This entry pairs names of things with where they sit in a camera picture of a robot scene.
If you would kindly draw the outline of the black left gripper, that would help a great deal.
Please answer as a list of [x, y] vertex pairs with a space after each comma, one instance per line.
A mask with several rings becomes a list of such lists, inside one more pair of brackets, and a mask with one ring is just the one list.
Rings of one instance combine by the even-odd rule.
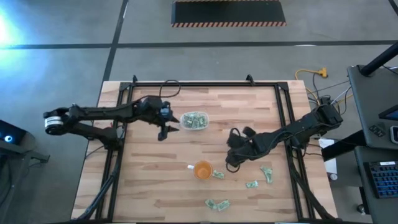
[[166, 126], [166, 122], [179, 122], [177, 118], [171, 116], [171, 110], [168, 104], [164, 104], [162, 101], [154, 101], [154, 116], [155, 124], [160, 126], [160, 132], [158, 134], [158, 140], [163, 141], [167, 138], [167, 133], [179, 131], [178, 128], [172, 126]]

